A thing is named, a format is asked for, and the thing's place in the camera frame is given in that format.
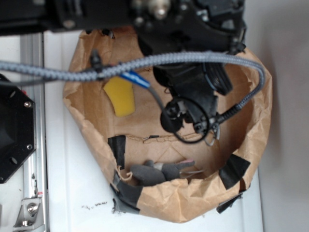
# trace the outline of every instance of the black octagonal mount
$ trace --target black octagonal mount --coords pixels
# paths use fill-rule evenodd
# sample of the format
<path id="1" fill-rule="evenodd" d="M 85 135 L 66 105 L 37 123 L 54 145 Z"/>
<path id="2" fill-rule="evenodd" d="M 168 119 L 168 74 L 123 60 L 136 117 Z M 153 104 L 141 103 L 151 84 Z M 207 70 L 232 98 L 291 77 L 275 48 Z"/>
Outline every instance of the black octagonal mount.
<path id="1" fill-rule="evenodd" d="M 9 81 L 0 74 L 0 81 Z M 0 85 L 0 184 L 35 150 L 34 102 L 17 87 Z"/>

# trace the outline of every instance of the gray plush mouse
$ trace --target gray plush mouse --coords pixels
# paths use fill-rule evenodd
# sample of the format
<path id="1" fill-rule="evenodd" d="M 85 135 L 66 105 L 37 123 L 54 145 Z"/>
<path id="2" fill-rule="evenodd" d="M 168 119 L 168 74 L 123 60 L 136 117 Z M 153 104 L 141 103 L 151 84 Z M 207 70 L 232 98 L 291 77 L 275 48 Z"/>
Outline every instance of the gray plush mouse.
<path id="1" fill-rule="evenodd" d="M 144 165 L 132 165 L 130 170 L 133 176 L 140 181 L 141 185 L 154 186 L 165 181 L 180 178 L 181 169 L 191 167 L 194 164 L 193 159 L 186 159 L 179 163 L 154 163 L 153 160 L 148 160 Z"/>

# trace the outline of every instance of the pink ear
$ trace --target pink ear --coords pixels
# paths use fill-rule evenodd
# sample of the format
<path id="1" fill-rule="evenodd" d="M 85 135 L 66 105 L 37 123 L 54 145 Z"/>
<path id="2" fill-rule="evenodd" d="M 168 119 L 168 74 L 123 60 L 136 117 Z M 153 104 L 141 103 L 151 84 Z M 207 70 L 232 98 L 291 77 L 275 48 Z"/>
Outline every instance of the pink ear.
<path id="1" fill-rule="evenodd" d="M 191 163 L 191 162 L 194 162 L 194 160 L 193 159 L 186 159 L 186 160 L 181 161 L 179 163 Z"/>

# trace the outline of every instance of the black cable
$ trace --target black cable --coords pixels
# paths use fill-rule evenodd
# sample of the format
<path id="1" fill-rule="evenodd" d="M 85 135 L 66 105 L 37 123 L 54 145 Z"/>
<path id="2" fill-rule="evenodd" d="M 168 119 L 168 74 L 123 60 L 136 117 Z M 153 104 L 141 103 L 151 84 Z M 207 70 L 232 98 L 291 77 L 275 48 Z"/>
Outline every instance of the black cable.
<path id="1" fill-rule="evenodd" d="M 173 129 L 174 129 L 174 128 L 173 128 L 174 126 L 173 126 L 173 124 L 172 124 L 172 122 L 171 122 L 171 120 L 170 120 L 170 118 L 169 118 L 169 116 L 168 116 L 168 114 L 167 114 L 167 112 L 166 112 L 166 110 L 165 110 L 165 107 L 164 107 L 164 105 L 163 105 L 163 103 L 162 103 L 162 101 L 161 101 L 161 99 L 160 99 L 158 93 L 157 93 L 152 87 L 149 87 L 149 88 L 147 88 L 147 89 L 148 89 L 148 91 L 151 93 L 151 95 L 154 97 L 154 99 L 155 99 L 155 101 L 157 102 L 157 104 L 159 105 L 159 107 L 160 107 L 160 109 L 161 109 L 161 111 L 162 111 L 163 116 L 165 117 L 166 121 L 168 122 L 168 127 L 169 127 L 170 131 L 173 131 L 174 136 L 175 136 L 179 141 L 181 141 L 181 142 L 183 142 L 183 143 L 185 143 L 185 144 L 197 144 L 197 143 L 203 141 L 203 140 L 206 138 L 207 133 L 204 133 L 204 134 L 202 135 L 202 137 L 199 138 L 199 139 L 197 139 L 197 140 L 189 141 L 189 140 L 183 139 L 175 130 L 173 130 Z"/>

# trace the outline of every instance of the blue connector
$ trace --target blue connector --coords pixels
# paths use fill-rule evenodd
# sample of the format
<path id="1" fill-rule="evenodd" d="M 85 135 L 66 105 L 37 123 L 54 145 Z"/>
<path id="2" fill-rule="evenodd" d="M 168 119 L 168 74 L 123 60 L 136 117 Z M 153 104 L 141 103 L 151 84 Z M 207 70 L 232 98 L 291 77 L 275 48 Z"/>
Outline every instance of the blue connector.
<path id="1" fill-rule="evenodd" d="M 150 87 L 150 83 L 134 71 L 124 72 L 124 73 L 120 74 L 120 77 L 122 77 L 122 78 L 136 84 L 136 85 L 139 85 L 143 88 L 149 88 Z"/>

